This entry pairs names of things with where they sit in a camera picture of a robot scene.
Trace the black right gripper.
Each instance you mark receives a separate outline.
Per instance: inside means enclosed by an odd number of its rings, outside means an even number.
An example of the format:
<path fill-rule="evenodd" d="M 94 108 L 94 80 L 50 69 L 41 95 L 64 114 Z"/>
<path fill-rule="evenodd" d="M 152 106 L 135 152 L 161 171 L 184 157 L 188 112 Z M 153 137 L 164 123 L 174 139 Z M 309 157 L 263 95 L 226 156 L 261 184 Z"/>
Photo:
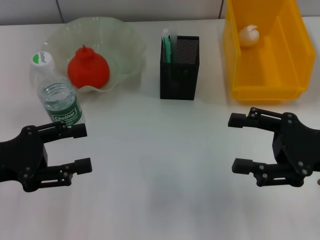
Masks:
<path fill-rule="evenodd" d="M 294 113 L 251 107 L 248 115 L 232 113 L 228 127 L 274 132 L 272 148 L 278 164 L 236 158 L 232 165 L 235 174 L 252 173 L 258 187 L 301 187 L 305 177 L 320 171 L 320 131 L 305 126 Z"/>

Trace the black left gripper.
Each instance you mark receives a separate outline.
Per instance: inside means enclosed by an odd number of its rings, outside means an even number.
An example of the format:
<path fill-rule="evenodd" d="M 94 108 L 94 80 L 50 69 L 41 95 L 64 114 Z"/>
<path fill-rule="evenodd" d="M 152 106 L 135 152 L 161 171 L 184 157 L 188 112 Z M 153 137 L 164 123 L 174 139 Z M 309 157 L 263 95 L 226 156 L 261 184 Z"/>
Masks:
<path fill-rule="evenodd" d="M 45 167 L 47 153 L 44 143 L 86 136 L 84 123 L 67 126 L 65 121 L 57 121 L 23 127 L 17 137 L 0 143 L 0 181 L 19 182 L 25 192 L 70 186 L 73 174 L 92 172 L 91 159 L 88 157 L 68 164 Z"/>

